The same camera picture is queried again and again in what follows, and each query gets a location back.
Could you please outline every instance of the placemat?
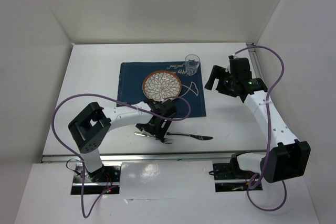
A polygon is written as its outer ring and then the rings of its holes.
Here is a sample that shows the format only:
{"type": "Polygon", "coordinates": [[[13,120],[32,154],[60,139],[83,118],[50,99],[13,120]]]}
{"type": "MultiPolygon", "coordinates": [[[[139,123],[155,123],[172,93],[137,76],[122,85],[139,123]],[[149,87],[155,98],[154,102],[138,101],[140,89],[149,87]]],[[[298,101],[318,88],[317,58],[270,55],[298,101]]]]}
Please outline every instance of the placemat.
{"type": "MultiPolygon", "coordinates": [[[[185,73],[183,61],[172,62],[124,62],[120,66],[118,100],[136,104],[146,99],[142,91],[144,79],[152,72],[166,70],[176,74],[182,83],[179,96],[185,98],[191,106],[191,118],[206,116],[201,65],[193,76],[185,73]]],[[[182,100],[174,100],[177,108],[176,118],[184,117],[188,107],[182,100]]]]}

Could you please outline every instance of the clear glass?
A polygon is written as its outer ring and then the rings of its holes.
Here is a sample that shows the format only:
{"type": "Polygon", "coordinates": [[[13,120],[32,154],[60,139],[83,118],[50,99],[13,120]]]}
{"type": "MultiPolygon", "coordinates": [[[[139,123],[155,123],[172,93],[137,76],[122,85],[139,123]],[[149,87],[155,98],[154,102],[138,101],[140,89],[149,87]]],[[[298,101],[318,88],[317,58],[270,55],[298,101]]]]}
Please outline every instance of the clear glass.
{"type": "Polygon", "coordinates": [[[200,66],[200,59],[197,55],[187,55],[185,57],[185,72],[187,75],[192,76],[197,73],[200,66]]]}

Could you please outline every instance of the plate with floral pattern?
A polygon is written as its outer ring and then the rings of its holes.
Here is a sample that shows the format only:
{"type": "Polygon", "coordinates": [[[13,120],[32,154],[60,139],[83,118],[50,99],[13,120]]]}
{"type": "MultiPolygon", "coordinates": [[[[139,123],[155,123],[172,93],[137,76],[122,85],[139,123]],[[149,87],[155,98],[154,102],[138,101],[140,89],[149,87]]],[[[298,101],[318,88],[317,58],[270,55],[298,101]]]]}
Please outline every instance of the plate with floral pattern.
{"type": "Polygon", "coordinates": [[[149,74],[143,81],[142,90],[145,96],[154,101],[161,101],[180,94],[182,84],[177,75],[160,70],[149,74]]]}

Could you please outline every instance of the gray wall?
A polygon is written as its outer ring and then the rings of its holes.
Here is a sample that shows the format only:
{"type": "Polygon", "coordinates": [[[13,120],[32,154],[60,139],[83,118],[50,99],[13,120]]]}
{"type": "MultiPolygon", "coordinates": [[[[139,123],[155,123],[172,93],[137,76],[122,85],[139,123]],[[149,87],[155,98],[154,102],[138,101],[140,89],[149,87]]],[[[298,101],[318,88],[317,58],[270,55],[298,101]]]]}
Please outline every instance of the gray wall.
{"type": "MultiPolygon", "coordinates": [[[[285,61],[272,98],[299,139],[311,145],[305,180],[321,224],[336,218],[335,42],[336,0],[281,0],[259,40],[285,61]]],[[[280,65],[263,50],[258,59],[270,85],[280,65]]]]}
{"type": "Polygon", "coordinates": [[[256,42],[279,0],[47,0],[73,42],[256,42]]]}
{"type": "Polygon", "coordinates": [[[71,44],[44,0],[0,0],[0,216],[14,223],[71,44]]]}

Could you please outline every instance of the knife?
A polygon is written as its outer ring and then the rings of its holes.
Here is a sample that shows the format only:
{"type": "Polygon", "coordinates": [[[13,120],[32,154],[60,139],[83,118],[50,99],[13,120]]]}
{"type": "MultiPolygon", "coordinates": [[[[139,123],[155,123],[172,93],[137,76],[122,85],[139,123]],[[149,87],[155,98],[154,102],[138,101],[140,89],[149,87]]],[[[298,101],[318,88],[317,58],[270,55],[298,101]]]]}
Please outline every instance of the knife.
{"type": "Polygon", "coordinates": [[[199,136],[199,135],[193,135],[193,134],[185,134],[185,133],[180,133],[180,132],[167,132],[168,136],[189,136],[193,137],[198,140],[211,140],[213,139],[212,136],[199,136]]]}

